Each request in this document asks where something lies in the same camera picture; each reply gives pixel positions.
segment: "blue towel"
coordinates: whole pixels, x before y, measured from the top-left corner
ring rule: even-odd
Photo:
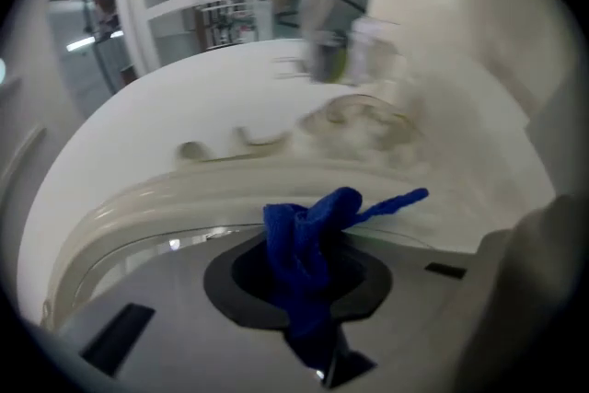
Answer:
[[[326,330],[331,329],[329,301],[321,296],[331,279],[321,248],[331,243],[329,238],[337,236],[342,229],[372,216],[393,214],[428,195],[426,189],[417,189],[359,214],[362,195],[355,189],[342,187],[311,208],[292,203],[264,207],[268,260],[274,278],[271,301],[288,313],[287,339],[291,345],[306,346],[305,353],[299,355],[307,357],[308,366],[322,368],[323,361],[312,357],[317,357],[318,343],[325,344]]]

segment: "blue cloth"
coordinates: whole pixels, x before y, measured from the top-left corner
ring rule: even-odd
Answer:
[[[330,324],[329,301],[321,294],[331,279],[321,248],[332,242],[329,238],[373,216],[393,214],[428,195],[426,189],[417,189],[358,213],[362,195],[342,187],[311,208],[292,203],[264,207],[268,261],[274,277],[271,301],[288,313],[289,339],[302,343],[311,340],[313,344],[312,340],[325,338],[324,328]],[[310,363],[314,368],[321,367],[317,362]]]

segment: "white table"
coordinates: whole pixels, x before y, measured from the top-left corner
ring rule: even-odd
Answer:
[[[174,170],[178,144],[201,141],[227,156],[236,126],[253,138],[272,136],[326,100],[357,92],[304,77],[277,80],[272,59],[298,56],[301,46],[273,40],[196,55],[135,81],[92,115],[55,160],[31,207],[18,256],[21,313],[40,320],[52,265],[80,219],[133,184]],[[511,96],[467,59],[428,58],[424,77],[435,75],[424,89],[431,133],[477,161],[482,184],[491,185],[481,191],[492,198],[503,199],[502,183],[509,181],[525,194],[525,206],[548,202],[553,190]],[[453,91],[453,103],[445,90]],[[491,151],[507,164],[485,160]]]

